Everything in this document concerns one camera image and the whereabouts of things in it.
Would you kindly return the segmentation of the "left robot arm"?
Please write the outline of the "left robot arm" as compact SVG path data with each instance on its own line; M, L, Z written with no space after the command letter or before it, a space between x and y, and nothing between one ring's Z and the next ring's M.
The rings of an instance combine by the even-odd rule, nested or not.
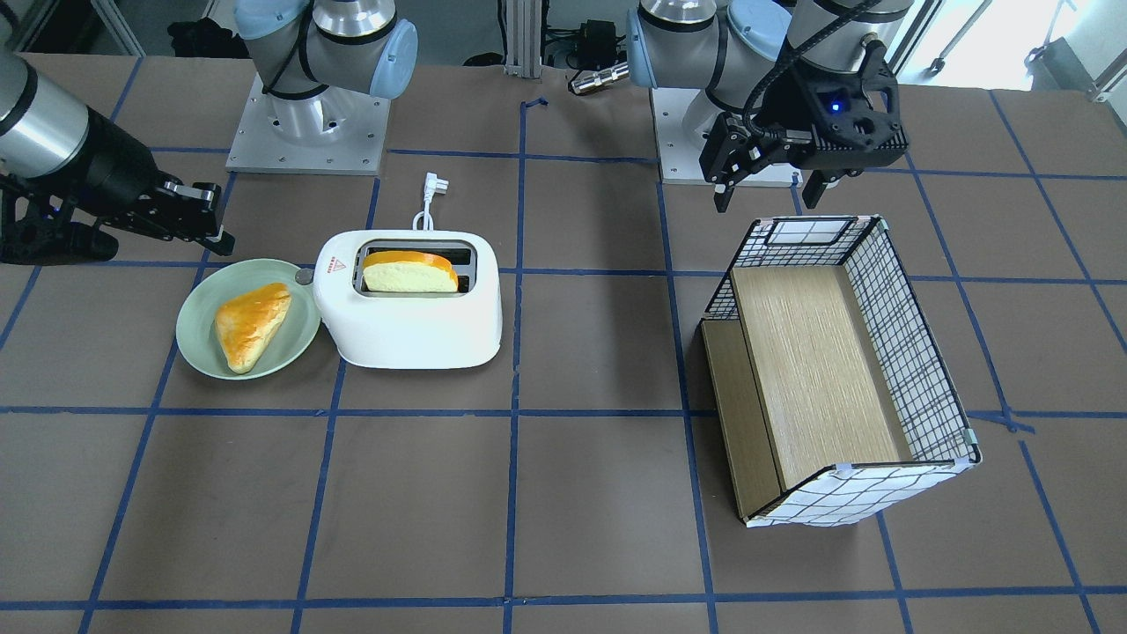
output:
M807 170L813 208L845 177L904 157L887 41L909 1L641 1L627 64L645 88L696 89L716 108L699 167L725 212L771 166Z

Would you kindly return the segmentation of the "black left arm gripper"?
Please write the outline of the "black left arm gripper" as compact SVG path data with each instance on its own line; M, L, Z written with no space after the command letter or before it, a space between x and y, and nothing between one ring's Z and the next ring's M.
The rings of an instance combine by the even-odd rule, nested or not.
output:
M886 52L881 41L870 41L857 71L838 73L798 59L786 43L780 57L792 65L769 84L753 117L763 136L749 136L729 113L718 114L707 133L699 166L713 187L716 212L726 213L736 186L766 167L764 155L813 170L801 191L806 209L817 208L842 172L891 166L904 155L909 137Z

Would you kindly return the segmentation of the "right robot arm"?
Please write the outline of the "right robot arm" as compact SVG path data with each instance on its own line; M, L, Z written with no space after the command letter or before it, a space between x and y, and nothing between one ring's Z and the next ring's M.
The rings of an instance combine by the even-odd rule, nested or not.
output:
M486 66L425 66L391 106L390 149L378 176L227 173L220 157L250 89L247 60L28 55L34 69L117 113L121 128L186 181L225 185L236 245L213 255L181 240L116 233L113 268L188 268L274 258L313 265L343 232L407 232L378 250L462 261L465 240L409 227L426 173L451 182L435 197L436 227L474 233L500 269L653 270L668 248L677 268L719 269L753 217L792 208L792 194L746 189L727 213L710 191L659 184L649 98L635 84L579 97L568 73L524 81Z

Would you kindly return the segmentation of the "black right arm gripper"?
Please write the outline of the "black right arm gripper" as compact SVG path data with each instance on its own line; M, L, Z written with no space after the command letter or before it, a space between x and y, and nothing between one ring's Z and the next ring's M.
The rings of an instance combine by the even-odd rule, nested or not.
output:
M156 240L197 242L231 256L236 238L222 227L222 188L185 184L156 164L149 148L100 113L87 111L85 141L62 168L77 207L106 225Z

